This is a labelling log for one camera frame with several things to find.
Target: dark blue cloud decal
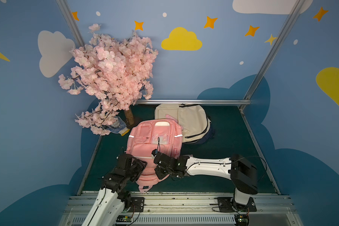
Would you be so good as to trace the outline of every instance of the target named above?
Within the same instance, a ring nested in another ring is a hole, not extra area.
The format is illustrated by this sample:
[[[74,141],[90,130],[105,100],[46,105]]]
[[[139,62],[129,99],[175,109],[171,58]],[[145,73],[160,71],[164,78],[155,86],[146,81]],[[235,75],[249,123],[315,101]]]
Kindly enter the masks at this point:
[[[280,191],[291,196],[305,226],[329,225],[319,213],[336,209],[339,216],[339,175],[305,152],[275,150],[269,131],[261,124],[270,105],[270,89],[265,78],[251,101],[244,112]],[[339,225],[339,217],[333,218],[331,224]]]
[[[88,107],[91,111],[98,105],[95,99]],[[63,215],[69,196],[75,195],[87,169],[99,135],[83,128],[81,135],[82,166],[74,173],[68,184],[57,184],[41,188],[14,202],[0,212],[0,226],[56,226]],[[8,183],[15,192],[15,185]]]
[[[243,99],[255,75],[247,76],[227,88],[210,88],[199,94],[197,99]]]

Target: ventilation grille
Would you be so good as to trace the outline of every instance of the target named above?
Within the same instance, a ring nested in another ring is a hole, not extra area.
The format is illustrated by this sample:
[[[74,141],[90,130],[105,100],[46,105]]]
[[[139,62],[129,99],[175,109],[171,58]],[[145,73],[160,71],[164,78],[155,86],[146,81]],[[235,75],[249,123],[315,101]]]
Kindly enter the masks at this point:
[[[75,215],[72,221],[72,225],[82,225],[87,215]]]
[[[234,215],[140,215],[135,224],[234,224]]]

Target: artificial cherry blossom tree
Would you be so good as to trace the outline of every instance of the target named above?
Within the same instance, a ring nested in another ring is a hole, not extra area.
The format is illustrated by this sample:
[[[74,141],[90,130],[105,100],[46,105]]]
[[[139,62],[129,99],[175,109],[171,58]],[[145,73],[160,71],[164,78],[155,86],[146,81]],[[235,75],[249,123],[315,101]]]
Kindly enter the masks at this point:
[[[102,136],[110,133],[106,128],[117,120],[114,116],[119,110],[124,110],[129,124],[133,124],[130,105],[142,95],[151,98],[153,87],[147,79],[152,78],[152,63],[158,51],[152,50],[150,38],[140,38],[136,32],[118,42],[107,34],[95,33],[100,29],[98,24],[89,29],[93,33],[91,45],[71,51],[79,66],[72,68],[72,77],[60,75],[58,82],[70,94],[85,89],[100,100],[92,112],[82,112],[75,121]]]

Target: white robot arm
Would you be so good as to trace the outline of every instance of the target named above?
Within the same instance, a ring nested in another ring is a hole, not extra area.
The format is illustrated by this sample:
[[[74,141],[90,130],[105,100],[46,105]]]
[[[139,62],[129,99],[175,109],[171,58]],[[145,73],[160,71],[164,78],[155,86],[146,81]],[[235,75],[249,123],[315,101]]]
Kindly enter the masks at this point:
[[[157,164],[155,172],[159,179],[170,174],[178,178],[212,175],[232,180],[236,188],[234,198],[226,207],[228,212],[247,209],[250,196],[257,194],[257,169],[238,154],[223,159],[200,159],[192,156],[180,156],[175,159],[154,150],[152,155],[154,163]],[[122,211],[131,205],[130,193],[122,192],[122,189],[128,180],[133,182],[139,178],[146,164],[129,154],[120,155],[117,167],[104,176],[102,188],[82,226],[115,224]]]

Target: blue wall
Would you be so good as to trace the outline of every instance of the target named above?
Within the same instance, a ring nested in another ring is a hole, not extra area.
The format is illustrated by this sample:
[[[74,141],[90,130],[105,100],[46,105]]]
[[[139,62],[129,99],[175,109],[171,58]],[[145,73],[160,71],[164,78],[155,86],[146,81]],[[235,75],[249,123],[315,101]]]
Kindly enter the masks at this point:
[[[150,37],[159,54],[153,64],[153,99],[242,99],[238,93],[223,92],[239,80],[256,74],[268,51],[265,43],[280,31],[287,15],[236,12],[232,1],[219,0],[68,0],[77,12],[77,25],[89,42],[88,26],[101,24],[100,32],[117,40],[129,38],[135,21],[144,22],[141,37]],[[214,29],[203,28],[207,16],[218,18]],[[260,27],[254,37],[246,36],[250,25]],[[183,27],[193,31],[202,47],[197,51],[168,51],[161,42]],[[247,82],[240,93],[246,93]]]
[[[318,21],[321,7],[329,12]],[[339,225],[339,106],[316,83],[328,67],[339,68],[339,0],[314,0],[244,110],[280,191],[294,200],[305,226]],[[319,217],[332,211],[331,222]]]
[[[98,140],[74,122],[93,97],[58,84],[76,63],[42,75],[42,30],[73,39],[55,0],[0,1],[0,225],[58,224]]]

